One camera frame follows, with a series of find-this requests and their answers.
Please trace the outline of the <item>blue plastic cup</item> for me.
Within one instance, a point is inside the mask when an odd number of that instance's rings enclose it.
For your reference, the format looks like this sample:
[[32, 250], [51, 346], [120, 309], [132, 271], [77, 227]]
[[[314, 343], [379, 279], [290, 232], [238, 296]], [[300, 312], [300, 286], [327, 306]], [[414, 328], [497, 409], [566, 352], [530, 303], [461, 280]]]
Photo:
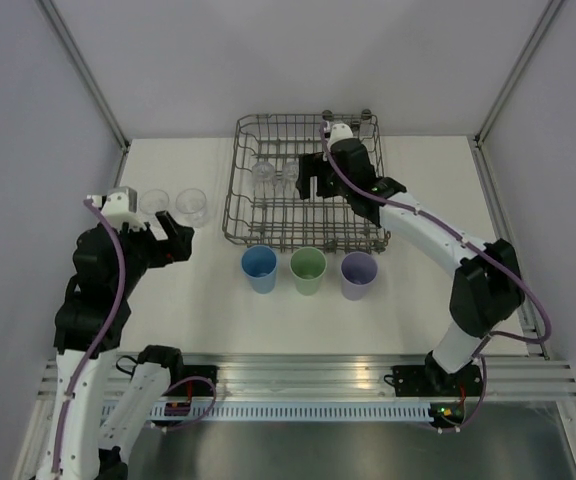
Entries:
[[278, 266], [276, 253], [265, 245], [252, 246], [241, 257], [241, 269], [258, 294], [268, 294], [274, 289]]

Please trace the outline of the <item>purple plastic cup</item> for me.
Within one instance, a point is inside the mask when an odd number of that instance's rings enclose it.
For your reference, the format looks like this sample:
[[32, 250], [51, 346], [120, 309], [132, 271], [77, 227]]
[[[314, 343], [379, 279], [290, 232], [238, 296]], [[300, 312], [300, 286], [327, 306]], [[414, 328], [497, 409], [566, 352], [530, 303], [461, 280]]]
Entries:
[[340, 265], [342, 295], [351, 301], [361, 300], [378, 275], [378, 264], [368, 253], [347, 254]]

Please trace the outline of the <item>green plastic cup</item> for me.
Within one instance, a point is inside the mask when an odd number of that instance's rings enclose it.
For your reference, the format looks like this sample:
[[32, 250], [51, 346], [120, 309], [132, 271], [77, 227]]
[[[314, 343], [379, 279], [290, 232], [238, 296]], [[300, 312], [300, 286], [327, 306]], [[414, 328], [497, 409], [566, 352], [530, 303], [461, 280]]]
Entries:
[[319, 249], [303, 247], [292, 254], [289, 267], [297, 292], [312, 296], [319, 290], [327, 269], [327, 260]]

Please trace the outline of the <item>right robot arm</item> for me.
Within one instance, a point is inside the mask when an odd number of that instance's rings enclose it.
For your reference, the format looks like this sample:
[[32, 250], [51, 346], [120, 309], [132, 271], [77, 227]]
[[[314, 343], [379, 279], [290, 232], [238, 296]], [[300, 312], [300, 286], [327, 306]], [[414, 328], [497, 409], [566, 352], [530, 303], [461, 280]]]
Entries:
[[450, 393], [485, 338], [524, 302], [514, 247], [503, 239], [471, 240], [433, 216], [403, 184], [377, 174], [366, 146], [356, 138], [300, 155], [298, 168], [301, 199], [344, 199], [356, 215], [413, 244], [451, 277], [452, 322], [424, 360], [427, 388], [437, 395]]

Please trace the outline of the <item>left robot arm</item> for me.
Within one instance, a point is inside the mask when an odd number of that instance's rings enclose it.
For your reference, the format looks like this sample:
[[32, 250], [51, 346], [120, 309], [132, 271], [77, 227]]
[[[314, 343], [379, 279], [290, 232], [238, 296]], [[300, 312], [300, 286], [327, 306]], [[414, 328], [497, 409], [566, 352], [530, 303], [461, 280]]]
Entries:
[[128, 298], [144, 274], [190, 258], [194, 230], [161, 211], [165, 238], [150, 226], [113, 226], [101, 218], [82, 233], [75, 273], [55, 317], [57, 390], [38, 479], [125, 479], [132, 448], [154, 403], [191, 396], [194, 383], [216, 393], [215, 376], [187, 368], [174, 347], [148, 345], [137, 356], [126, 391], [102, 415], [106, 382], [131, 309]]

